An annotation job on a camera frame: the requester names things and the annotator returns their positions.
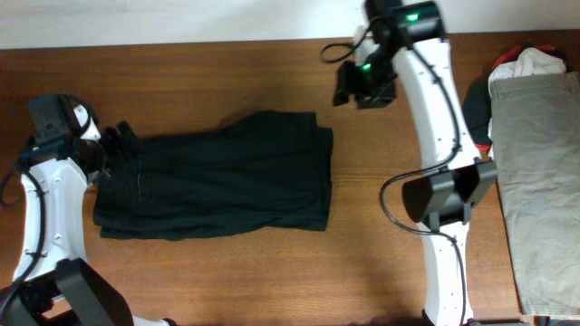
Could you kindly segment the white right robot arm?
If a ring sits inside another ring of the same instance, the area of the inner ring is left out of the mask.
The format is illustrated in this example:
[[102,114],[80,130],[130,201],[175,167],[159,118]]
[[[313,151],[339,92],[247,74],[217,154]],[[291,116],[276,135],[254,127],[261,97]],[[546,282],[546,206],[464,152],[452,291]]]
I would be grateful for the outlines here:
[[466,242],[472,211],[497,179],[464,119],[451,70],[451,46],[433,1],[367,1],[367,24],[336,58],[333,105],[384,108],[403,87],[420,146],[420,169],[381,187],[386,217],[419,235],[425,256],[428,325],[472,325]]

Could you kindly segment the black trousers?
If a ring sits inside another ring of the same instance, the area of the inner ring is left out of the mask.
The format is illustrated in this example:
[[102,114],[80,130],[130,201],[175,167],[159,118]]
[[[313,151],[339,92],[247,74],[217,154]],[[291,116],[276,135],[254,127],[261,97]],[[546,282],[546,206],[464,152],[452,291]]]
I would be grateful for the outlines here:
[[99,181],[93,222],[113,239],[322,232],[333,149],[313,112],[258,111],[223,129],[144,139]]

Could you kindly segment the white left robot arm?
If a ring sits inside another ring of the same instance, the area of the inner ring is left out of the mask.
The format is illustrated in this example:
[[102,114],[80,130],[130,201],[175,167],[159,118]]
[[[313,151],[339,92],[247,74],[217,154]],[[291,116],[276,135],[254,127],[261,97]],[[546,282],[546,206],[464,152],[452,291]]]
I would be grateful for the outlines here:
[[99,130],[94,108],[71,94],[43,96],[28,108],[35,132],[11,170],[25,194],[24,240],[12,283],[1,291],[2,324],[174,324],[134,315],[87,259],[84,197],[140,154],[129,124]]

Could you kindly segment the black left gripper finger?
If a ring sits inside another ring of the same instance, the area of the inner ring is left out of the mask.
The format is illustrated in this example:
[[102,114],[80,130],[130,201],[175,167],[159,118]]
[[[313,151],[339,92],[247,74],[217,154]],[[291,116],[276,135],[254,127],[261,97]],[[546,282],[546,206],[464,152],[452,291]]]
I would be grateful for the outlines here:
[[121,134],[112,127],[106,128],[101,133],[101,144],[107,154],[123,154],[125,151]]
[[140,139],[132,130],[130,124],[124,120],[117,125],[117,130],[121,136],[121,143],[130,152],[141,152]]

